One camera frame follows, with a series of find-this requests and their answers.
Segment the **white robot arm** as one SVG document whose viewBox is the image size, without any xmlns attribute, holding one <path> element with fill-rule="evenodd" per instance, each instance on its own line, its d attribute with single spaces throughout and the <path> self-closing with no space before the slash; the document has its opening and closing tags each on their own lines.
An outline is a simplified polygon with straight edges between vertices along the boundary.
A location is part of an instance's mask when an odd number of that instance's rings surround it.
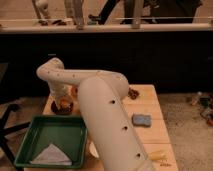
<svg viewBox="0 0 213 171">
<path fill-rule="evenodd" d="M 55 100 L 65 94 L 66 85 L 77 87 L 81 116 L 104 171 L 156 171 L 123 106 L 129 91 L 123 74 L 66 69 L 52 58 L 38 67 L 37 76 L 48 83 Z"/>
</svg>

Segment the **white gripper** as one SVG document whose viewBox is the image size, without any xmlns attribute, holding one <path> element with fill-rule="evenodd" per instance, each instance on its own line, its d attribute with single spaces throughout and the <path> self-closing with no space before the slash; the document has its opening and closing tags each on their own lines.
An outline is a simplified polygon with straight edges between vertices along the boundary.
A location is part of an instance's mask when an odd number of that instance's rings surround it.
<svg viewBox="0 0 213 171">
<path fill-rule="evenodd" d="M 50 93 L 56 101 L 61 98 L 70 99 L 68 86 L 63 83 L 51 82 Z"/>
</svg>

